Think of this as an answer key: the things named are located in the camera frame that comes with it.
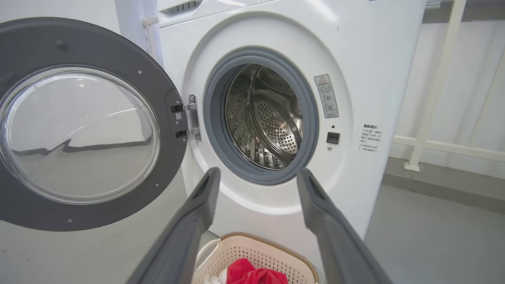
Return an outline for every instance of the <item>white railing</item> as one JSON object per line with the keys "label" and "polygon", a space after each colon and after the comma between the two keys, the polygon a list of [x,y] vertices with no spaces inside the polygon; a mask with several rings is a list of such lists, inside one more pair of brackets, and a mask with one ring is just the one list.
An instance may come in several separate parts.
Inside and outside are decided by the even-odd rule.
{"label": "white railing", "polygon": [[456,44],[456,38],[458,35],[458,30],[460,28],[461,18],[463,15],[463,10],[465,9],[465,4],[466,0],[454,0],[453,2],[449,24],[447,28],[447,34],[445,36],[442,52],[440,54],[440,60],[438,61],[439,63],[436,70],[435,81],[433,82],[433,86],[431,87],[431,92],[429,93],[429,98],[426,107],[423,110],[421,125],[419,127],[416,137],[407,137],[399,135],[394,136],[393,143],[414,147],[414,150],[412,151],[412,155],[409,161],[405,162],[403,166],[407,170],[419,172],[419,159],[421,157],[423,149],[431,149],[447,153],[505,162],[505,152],[476,148],[472,146],[475,140],[476,129],[481,125],[483,117],[485,117],[485,114],[489,109],[492,99],[497,93],[496,89],[499,83],[499,78],[503,78],[502,74],[505,71],[505,49],[503,49],[501,53],[500,62],[495,71],[491,87],[489,88],[489,92],[486,95],[484,105],[480,110],[477,123],[474,125],[472,137],[470,139],[470,146],[428,140],[428,134],[433,122],[435,111],[437,109],[438,100],[442,95],[443,88],[445,86],[445,80],[449,73],[450,61],[452,58],[452,53],[454,51],[454,46]]}

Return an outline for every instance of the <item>gray rubber gasket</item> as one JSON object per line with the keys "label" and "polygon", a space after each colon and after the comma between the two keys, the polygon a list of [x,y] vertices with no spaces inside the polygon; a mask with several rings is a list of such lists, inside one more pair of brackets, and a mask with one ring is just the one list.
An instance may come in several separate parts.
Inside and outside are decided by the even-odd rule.
{"label": "gray rubber gasket", "polygon": [[[234,145],[224,117],[224,96],[235,75],[247,64],[259,64],[279,74],[293,89],[303,116],[304,136],[294,160],[282,170],[269,170],[248,161]],[[212,147],[221,161],[239,177],[262,185],[288,181],[305,167],[314,153],[319,134],[317,105],[307,80],[286,58],[262,48],[245,48],[227,56],[209,77],[204,96],[204,122]]]}

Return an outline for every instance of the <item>gray floor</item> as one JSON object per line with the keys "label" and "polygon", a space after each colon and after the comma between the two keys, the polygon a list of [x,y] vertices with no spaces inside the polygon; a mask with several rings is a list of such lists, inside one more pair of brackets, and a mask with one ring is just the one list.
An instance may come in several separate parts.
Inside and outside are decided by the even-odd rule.
{"label": "gray floor", "polygon": [[503,283],[505,215],[383,185],[365,238],[394,283]]}
{"label": "gray floor", "polygon": [[505,214],[505,179],[425,163],[421,172],[407,171],[405,162],[389,157],[382,184]]}

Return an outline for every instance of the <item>small sticker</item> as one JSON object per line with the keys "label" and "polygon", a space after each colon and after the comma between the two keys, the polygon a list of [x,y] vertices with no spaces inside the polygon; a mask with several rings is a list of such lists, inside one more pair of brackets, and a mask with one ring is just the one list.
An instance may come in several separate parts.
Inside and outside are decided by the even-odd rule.
{"label": "small sticker", "polygon": [[377,125],[363,124],[359,148],[363,151],[376,153],[381,139],[382,131],[379,130]]}
{"label": "small sticker", "polygon": [[324,117],[338,117],[337,101],[335,100],[330,76],[328,74],[316,76],[314,81],[316,81],[319,96],[321,96],[321,102],[323,103]]}

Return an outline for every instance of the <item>beige basket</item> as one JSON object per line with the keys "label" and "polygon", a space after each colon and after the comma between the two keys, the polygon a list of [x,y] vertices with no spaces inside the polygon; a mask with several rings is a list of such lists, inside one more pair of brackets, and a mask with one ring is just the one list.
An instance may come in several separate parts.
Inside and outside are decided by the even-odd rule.
{"label": "beige basket", "polygon": [[[200,263],[200,257],[215,248]],[[219,273],[239,258],[247,258],[255,268],[269,268],[286,275],[289,284],[317,284],[319,278],[312,264],[303,256],[283,246],[247,233],[229,233],[208,242],[196,256],[193,284],[203,284],[205,275]]]}

